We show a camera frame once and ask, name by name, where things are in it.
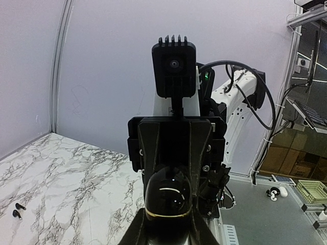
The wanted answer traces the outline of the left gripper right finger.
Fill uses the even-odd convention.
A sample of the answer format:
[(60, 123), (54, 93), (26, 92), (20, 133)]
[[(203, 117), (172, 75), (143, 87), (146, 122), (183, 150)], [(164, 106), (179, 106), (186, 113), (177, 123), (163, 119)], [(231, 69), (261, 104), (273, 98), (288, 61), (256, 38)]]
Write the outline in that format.
[(189, 237), (190, 237), (189, 244), (196, 244), (196, 245), (219, 244), (197, 209), (193, 209), (191, 213)]

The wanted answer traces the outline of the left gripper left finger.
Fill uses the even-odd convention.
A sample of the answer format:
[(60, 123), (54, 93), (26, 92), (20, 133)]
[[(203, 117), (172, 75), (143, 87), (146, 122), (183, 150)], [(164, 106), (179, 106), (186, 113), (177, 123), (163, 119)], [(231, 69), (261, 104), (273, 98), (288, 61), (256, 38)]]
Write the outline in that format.
[(126, 230), (119, 245), (148, 245), (150, 221), (146, 216), (146, 209), (141, 208)]

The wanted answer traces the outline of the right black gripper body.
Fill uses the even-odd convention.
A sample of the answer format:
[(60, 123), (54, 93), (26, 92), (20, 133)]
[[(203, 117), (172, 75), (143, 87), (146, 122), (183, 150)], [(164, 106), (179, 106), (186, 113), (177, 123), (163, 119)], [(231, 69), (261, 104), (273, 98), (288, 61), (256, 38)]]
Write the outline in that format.
[(135, 172), (144, 172), (143, 184), (165, 166), (177, 167), (198, 193), (202, 168), (216, 170), (223, 161), (226, 122), (219, 116), (134, 117), (128, 121), (128, 152)]

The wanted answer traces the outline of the black earbud charging case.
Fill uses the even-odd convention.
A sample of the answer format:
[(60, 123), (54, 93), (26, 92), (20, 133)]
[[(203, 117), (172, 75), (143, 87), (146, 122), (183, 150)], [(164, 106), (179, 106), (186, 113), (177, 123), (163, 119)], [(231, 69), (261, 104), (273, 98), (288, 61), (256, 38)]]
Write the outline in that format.
[(181, 169), (155, 172), (145, 193), (146, 231), (152, 244), (184, 244), (192, 208), (191, 184)]

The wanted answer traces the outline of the black earbud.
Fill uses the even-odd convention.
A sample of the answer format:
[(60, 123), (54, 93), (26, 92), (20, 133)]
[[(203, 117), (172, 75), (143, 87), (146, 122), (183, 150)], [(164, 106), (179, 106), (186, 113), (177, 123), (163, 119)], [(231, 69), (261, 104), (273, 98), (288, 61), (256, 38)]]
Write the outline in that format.
[(12, 215), (13, 217), (17, 217), (19, 220), (22, 220), (22, 217), (17, 210), (13, 210)]
[(24, 207), (23, 205), (19, 204), (19, 203), (15, 203), (15, 207), (17, 210), (26, 210), (26, 207)]

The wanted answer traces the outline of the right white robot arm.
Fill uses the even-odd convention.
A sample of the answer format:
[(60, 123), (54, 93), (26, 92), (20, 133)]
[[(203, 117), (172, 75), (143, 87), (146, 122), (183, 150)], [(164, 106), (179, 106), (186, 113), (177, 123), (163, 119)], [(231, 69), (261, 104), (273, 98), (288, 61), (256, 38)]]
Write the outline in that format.
[(195, 196), (204, 189), (222, 189), (236, 138), (250, 112), (261, 108), (265, 74), (238, 62), (225, 61), (233, 83), (210, 91), (215, 73), (211, 65), (173, 57), (154, 64), (159, 115), (134, 117), (128, 123), (128, 151), (135, 172), (143, 174), (144, 192), (158, 191), (161, 183), (186, 183)]

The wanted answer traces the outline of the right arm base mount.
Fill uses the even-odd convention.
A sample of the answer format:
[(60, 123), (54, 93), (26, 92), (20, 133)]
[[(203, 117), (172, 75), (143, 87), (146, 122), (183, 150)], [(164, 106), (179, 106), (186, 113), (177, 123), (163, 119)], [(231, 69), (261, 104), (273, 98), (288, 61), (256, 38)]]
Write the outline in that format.
[(219, 218), (219, 207), (224, 202), (224, 190), (229, 182), (230, 167), (221, 164), (217, 171), (210, 170), (199, 187), (198, 208), (200, 214), (207, 219)]

